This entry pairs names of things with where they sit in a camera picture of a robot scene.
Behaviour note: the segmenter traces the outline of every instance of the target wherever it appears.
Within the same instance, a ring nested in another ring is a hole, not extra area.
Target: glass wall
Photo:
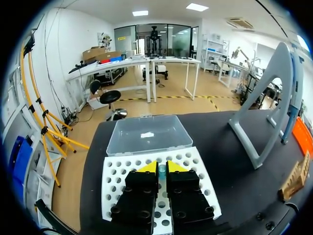
[[[191,27],[169,24],[168,31],[168,55],[189,57]]]
[[[150,40],[156,27],[160,40]],[[149,56],[153,52],[163,56],[191,56],[191,27],[175,24],[139,24],[136,26],[136,49],[138,54]]]
[[[198,47],[198,36],[199,36],[199,27],[192,28],[192,42],[191,42],[191,57],[197,57],[197,47]]]
[[[157,36],[155,54],[167,55],[167,24],[139,24],[137,27],[137,53],[148,55],[148,50],[152,53],[153,41],[150,40],[152,27],[156,27]]]
[[[129,26],[114,30],[115,50],[122,53],[136,50],[136,27]]]

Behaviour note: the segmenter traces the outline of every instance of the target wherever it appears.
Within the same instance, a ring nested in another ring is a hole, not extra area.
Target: white pegboard
[[[131,155],[122,157],[106,157],[102,172],[102,218],[111,221],[111,207],[115,206],[125,187],[125,178],[133,169],[143,168],[152,161],[159,166],[167,160],[196,171],[200,178],[200,188],[210,206],[214,208],[214,218],[222,215],[219,202],[213,189],[210,177],[205,169],[196,147],[159,152],[152,154]],[[166,193],[166,180],[159,179],[159,191],[156,199],[153,235],[172,234],[171,210]]]

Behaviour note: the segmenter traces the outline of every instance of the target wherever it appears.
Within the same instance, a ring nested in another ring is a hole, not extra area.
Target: wooden floor
[[[165,87],[157,87],[157,96],[188,95],[183,89],[186,66],[183,64],[166,64],[166,66],[169,80],[164,80],[163,75],[158,75],[161,84]],[[193,90],[195,71],[195,67],[191,67],[189,70],[188,89],[190,91]],[[128,118],[145,114],[187,114],[239,110],[239,100],[235,98],[236,95],[231,91],[236,87],[236,83],[238,83],[238,80],[233,79],[231,87],[227,88],[218,82],[217,75],[213,76],[211,73],[204,73],[201,70],[196,95],[218,97],[199,97],[195,98],[194,101],[190,98],[159,98],[157,103],[152,102],[150,104],[146,100],[117,101],[114,105],[115,108],[127,109]],[[140,67],[130,68],[116,85],[110,86],[108,89],[141,84],[144,83]],[[141,90],[122,92],[121,99],[128,98],[146,98],[146,93]],[[86,106],[78,115],[80,122],[74,126],[74,130],[69,137],[90,145],[98,124],[104,121],[104,116],[108,111],[107,107],[93,111],[89,106]],[[60,164],[57,176],[62,187],[54,188],[52,210],[62,221],[79,231],[80,190],[87,151],[80,148],[77,148],[77,150],[76,154],[69,154],[67,159],[62,160]]]

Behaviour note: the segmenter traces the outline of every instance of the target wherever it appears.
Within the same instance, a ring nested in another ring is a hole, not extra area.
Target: clear plastic box
[[[127,118],[116,122],[107,155],[127,156],[192,147],[177,116]]]

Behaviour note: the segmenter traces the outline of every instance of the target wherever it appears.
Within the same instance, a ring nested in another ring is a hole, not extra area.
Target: red box
[[[101,60],[100,64],[105,64],[105,63],[108,63],[108,62],[110,62],[110,60]]]

